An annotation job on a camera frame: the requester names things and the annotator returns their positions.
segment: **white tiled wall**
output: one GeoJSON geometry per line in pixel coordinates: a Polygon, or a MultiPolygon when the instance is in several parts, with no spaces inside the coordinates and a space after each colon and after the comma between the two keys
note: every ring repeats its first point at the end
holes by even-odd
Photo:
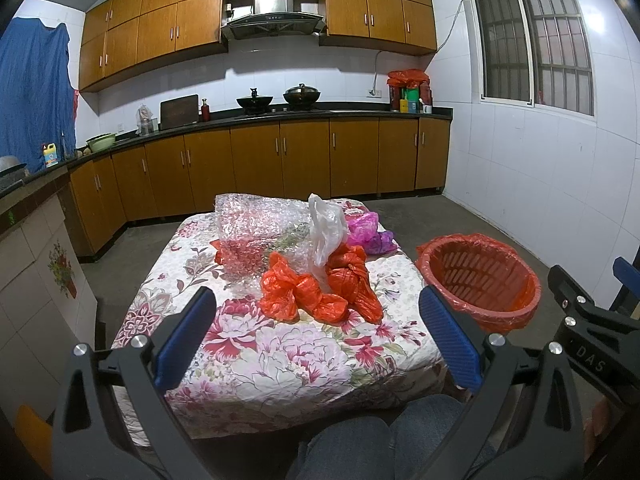
{"type": "MultiPolygon", "coordinates": [[[[459,2],[433,0],[439,43],[459,2]]],[[[434,104],[454,108],[445,195],[561,264],[608,308],[620,289],[613,260],[633,260],[640,244],[640,42],[614,0],[578,2],[595,118],[479,103],[464,9],[426,71],[434,104]]]]}
{"type": "MultiPolygon", "coordinates": [[[[65,23],[69,33],[69,81],[73,88],[78,88],[84,12],[47,0],[24,0],[15,13],[15,17],[39,18],[46,27],[52,28],[57,27],[60,23],[65,23]]],[[[88,102],[84,96],[79,96],[76,115],[76,146],[84,146],[87,139],[100,133],[97,111],[97,103],[88,102]]]]}
{"type": "Polygon", "coordinates": [[[382,52],[378,56],[376,89],[382,98],[367,97],[373,86],[375,50],[318,46],[314,36],[282,36],[231,41],[228,54],[193,59],[123,81],[98,94],[100,129],[117,132],[136,128],[141,104],[158,117],[160,102],[198,94],[212,111],[238,108],[236,99],[257,88],[284,103],[285,90],[299,83],[315,86],[321,101],[388,103],[386,74],[421,67],[421,59],[382,52]]]}
{"type": "Polygon", "coordinates": [[[93,345],[96,300],[63,221],[54,195],[0,240],[0,408],[10,422],[21,404],[47,418],[73,345],[93,345]],[[48,267],[56,242],[73,270],[64,289],[48,267]]]}

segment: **window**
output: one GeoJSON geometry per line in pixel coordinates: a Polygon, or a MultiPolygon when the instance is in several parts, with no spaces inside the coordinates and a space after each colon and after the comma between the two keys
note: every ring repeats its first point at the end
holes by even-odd
{"type": "Polygon", "coordinates": [[[472,0],[482,53],[482,99],[593,115],[593,77],[575,0],[472,0]]]}

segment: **blue curtain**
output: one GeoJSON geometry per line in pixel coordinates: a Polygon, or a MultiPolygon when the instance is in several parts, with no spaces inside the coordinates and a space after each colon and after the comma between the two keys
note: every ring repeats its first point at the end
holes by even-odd
{"type": "Polygon", "coordinates": [[[15,155],[31,173],[44,168],[42,145],[63,158],[76,148],[74,89],[67,65],[66,25],[14,18],[0,38],[0,155],[15,155]]]}

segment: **blue gripper pad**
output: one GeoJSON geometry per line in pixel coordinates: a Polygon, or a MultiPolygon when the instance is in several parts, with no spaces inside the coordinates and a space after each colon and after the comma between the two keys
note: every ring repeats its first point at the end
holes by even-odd
{"type": "Polygon", "coordinates": [[[640,299],[640,271],[619,256],[613,262],[613,275],[628,288],[631,293],[640,299]]]}
{"type": "Polygon", "coordinates": [[[420,317],[436,341],[456,384],[476,394],[482,385],[480,356],[435,290],[430,285],[420,293],[420,317]]]}
{"type": "Polygon", "coordinates": [[[184,310],[174,316],[167,316],[154,332],[154,336],[158,334],[162,338],[162,325],[167,323],[166,327],[170,330],[172,324],[175,324],[154,361],[154,386],[162,394],[178,387],[207,334],[216,317],[215,294],[209,288],[201,286],[184,310]]]}

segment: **purple plastic bag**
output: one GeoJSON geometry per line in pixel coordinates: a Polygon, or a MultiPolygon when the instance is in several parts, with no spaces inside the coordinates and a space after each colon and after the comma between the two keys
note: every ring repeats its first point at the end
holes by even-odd
{"type": "Polygon", "coordinates": [[[347,224],[350,231],[347,245],[360,245],[370,256],[389,253],[398,248],[393,242],[394,234],[391,231],[378,232],[378,213],[364,213],[352,218],[347,224]]]}

